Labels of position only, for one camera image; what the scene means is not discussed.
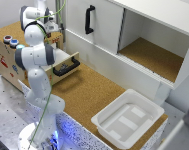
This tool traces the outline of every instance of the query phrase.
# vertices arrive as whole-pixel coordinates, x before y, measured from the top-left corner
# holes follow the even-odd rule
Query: black handle
[[[86,10],[86,25],[85,25],[85,30],[86,30],[86,34],[90,34],[92,33],[94,30],[92,28],[90,28],[90,12],[95,10],[95,7],[90,5],[90,8],[88,8]]]
[[[70,72],[71,70],[77,68],[80,65],[80,62],[78,60],[76,60],[74,56],[72,57],[71,61],[74,63],[72,66],[69,66],[66,69],[63,69],[63,70],[60,70],[60,71],[57,71],[54,67],[53,73],[56,76],[61,77],[61,76],[65,75],[66,73]]]

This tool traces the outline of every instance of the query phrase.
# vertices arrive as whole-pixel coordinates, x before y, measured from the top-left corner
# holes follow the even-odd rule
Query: cabinet handle
[[[86,34],[92,33],[94,30],[90,28],[90,12],[95,10],[95,7],[90,5],[90,8],[86,10],[86,25],[85,25],[85,30]]]
[[[69,66],[67,67],[66,69],[63,69],[61,71],[57,71],[55,69],[55,67],[53,68],[53,73],[56,75],[56,76],[63,76],[65,75],[66,73],[70,72],[71,70],[77,68],[79,65],[80,65],[80,62],[78,60],[76,60],[74,57],[71,58],[71,61],[74,63],[72,66]]]

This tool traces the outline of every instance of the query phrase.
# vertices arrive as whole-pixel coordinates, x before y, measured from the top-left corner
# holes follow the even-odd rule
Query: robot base
[[[26,126],[20,132],[19,137],[18,137],[18,150],[51,150],[51,148],[49,148],[49,146],[43,149],[42,145],[45,145],[45,142],[40,144],[39,146],[35,145],[32,142],[32,144],[29,148],[30,141],[28,140],[28,138],[30,137],[31,133],[34,131],[35,127],[36,127],[35,123],[32,123],[32,124],[29,124],[28,126]],[[57,150],[60,150],[63,145],[64,139],[63,139],[63,137],[58,137],[58,135],[57,135],[57,138],[58,138]]]

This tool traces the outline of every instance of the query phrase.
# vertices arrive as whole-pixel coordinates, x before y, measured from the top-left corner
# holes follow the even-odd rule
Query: white plastic tray
[[[129,89],[91,120],[116,147],[130,149],[163,113],[163,108]]]

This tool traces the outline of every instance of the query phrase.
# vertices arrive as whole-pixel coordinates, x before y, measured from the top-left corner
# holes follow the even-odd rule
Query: empty white container
[[[99,133],[116,147],[130,149],[163,113],[163,108],[129,89],[91,121]]]

